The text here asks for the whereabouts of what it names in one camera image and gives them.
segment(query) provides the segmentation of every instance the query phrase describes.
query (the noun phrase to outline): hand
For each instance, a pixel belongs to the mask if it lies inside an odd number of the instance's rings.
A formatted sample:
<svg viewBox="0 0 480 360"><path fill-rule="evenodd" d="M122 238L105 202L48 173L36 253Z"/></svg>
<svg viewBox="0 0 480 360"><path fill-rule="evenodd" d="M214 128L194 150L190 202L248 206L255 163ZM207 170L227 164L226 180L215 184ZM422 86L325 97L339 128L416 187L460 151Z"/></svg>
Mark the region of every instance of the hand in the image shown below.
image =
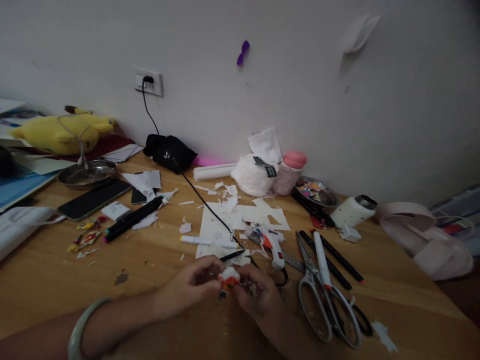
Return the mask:
<svg viewBox="0 0 480 360"><path fill-rule="evenodd" d="M292 317L291 312L282 301L274 281L255 266L248 264L236 270L243 279L256 284L257 297L249 295L244 288L236 285L233 295L241 308L258 324L263 333L269 338L278 327L284 327L285 321Z"/></svg>
<svg viewBox="0 0 480 360"><path fill-rule="evenodd" d="M185 266L157 290L158 320L171 318L210 296L217 296L222 289L218 276L224 270L225 265L215 255L199 257Z"/></svg>

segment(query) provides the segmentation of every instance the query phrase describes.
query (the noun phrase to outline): white thermos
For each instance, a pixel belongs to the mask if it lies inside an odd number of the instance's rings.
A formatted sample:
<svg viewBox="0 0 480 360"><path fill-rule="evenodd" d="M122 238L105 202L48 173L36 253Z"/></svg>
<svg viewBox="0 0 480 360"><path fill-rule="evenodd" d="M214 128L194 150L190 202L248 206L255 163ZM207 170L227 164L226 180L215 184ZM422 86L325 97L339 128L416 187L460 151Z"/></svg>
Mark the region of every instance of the white thermos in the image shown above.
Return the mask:
<svg viewBox="0 0 480 360"><path fill-rule="evenodd" d="M366 195L349 197L337 207L330 217L337 228L342 225L354 228L375 214L377 202Z"/></svg>

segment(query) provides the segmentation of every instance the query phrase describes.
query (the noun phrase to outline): pikachu plush toy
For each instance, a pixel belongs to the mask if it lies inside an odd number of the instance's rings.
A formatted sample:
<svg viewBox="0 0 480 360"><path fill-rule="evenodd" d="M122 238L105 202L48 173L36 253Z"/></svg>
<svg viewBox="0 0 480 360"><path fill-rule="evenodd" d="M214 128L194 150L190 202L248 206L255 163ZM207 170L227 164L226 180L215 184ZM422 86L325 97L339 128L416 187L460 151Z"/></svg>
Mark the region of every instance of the pikachu plush toy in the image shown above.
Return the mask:
<svg viewBox="0 0 480 360"><path fill-rule="evenodd" d="M68 115L36 117L10 131L34 148L55 155L73 156L92 151L99 138L114 129L115 119L91 111L65 106Z"/></svg>

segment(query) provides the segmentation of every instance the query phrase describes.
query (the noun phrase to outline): label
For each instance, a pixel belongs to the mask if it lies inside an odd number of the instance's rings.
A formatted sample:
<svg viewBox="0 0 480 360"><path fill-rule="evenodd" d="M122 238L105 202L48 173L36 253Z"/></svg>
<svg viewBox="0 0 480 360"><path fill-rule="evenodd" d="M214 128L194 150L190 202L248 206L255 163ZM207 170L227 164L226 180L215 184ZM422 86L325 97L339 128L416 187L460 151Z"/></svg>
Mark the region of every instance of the label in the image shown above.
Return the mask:
<svg viewBox="0 0 480 360"><path fill-rule="evenodd" d="M255 165L262 166L266 170L266 176L268 178L276 178L277 177L277 171L275 170L275 167L266 163L265 161L262 160L261 157L254 156L253 160L255 160Z"/></svg>

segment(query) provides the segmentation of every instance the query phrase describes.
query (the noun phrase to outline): black phone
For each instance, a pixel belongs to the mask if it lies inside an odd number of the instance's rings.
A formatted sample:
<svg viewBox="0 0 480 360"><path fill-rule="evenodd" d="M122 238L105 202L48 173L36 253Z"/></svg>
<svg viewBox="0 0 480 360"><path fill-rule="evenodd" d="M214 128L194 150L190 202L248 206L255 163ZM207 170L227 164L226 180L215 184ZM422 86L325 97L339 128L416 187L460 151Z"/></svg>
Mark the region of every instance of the black phone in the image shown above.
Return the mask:
<svg viewBox="0 0 480 360"><path fill-rule="evenodd" d="M153 192L156 194L157 193L157 189L153 189ZM143 195L140 190L138 189L133 189L133 191L131 192L131 204L132 205L138 205L138 204L143 204L143 203L146 203L147 202L147 197L145 195Z"/></svg>
<svg viewBox="0 0 480 360"><path fill-rule="evenodd" d="M81 221L109 202L125 194L131 188L132 186L129 183L115 179L64 203L58 208L58 211L69 219Z"/></svg>

